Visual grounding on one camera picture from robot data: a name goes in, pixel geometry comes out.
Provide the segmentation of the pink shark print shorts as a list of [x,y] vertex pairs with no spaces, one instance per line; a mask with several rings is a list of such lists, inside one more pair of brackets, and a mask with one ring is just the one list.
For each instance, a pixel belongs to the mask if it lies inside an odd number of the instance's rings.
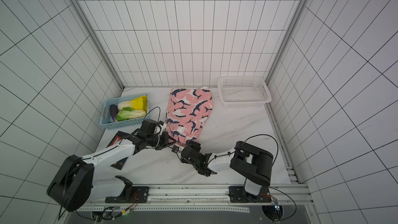
[[188,141],[198,141],[213,105],[208,87],[173,89],[166,112],[169,137],[182,146]]

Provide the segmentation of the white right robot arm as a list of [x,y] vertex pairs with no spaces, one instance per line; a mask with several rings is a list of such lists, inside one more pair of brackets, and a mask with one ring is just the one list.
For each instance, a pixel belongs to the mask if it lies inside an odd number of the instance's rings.
[[189,143],[181,152],[181,162],[192,165],[206,177],[231,169],[245,178],[244,190],[252,196],[260,195],[261,189],[271,184],[274,156],[264,149],[239,141],[224,154],[200,151],[199,143]]

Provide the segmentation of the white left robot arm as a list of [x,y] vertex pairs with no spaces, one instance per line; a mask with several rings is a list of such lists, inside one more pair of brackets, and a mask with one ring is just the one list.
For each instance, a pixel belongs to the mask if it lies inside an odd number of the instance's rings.
[[106,199],[110,202],[128,203],[133,199],[133,184],[123,176],[100,179],[103,171],[113,165],[121,168],[130,156],[145,149],[162,150],[169,145],[167,125],[145,119],[140,128],[131,134],[117,132],[110,145],[103,150],[83,157],[67,157],[47,188],[47,195],[68,212],[82,207],[86,202]]

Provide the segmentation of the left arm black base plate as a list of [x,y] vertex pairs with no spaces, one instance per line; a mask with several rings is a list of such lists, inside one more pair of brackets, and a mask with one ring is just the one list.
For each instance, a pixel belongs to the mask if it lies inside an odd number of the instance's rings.
[[126,186],[121,195],[117,197],[107,197],[106,203],[116,204],[133,204],[133,203],[146,203],[149,195],[149,187],[133,187]]

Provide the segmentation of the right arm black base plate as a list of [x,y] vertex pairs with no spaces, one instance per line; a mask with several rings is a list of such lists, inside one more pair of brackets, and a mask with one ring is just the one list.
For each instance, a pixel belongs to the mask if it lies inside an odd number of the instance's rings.
[[262,187],[258,195],[245,191],[244,186],[230,186],[229,197],[231,203],[271,203],[272,197],[267,187]]

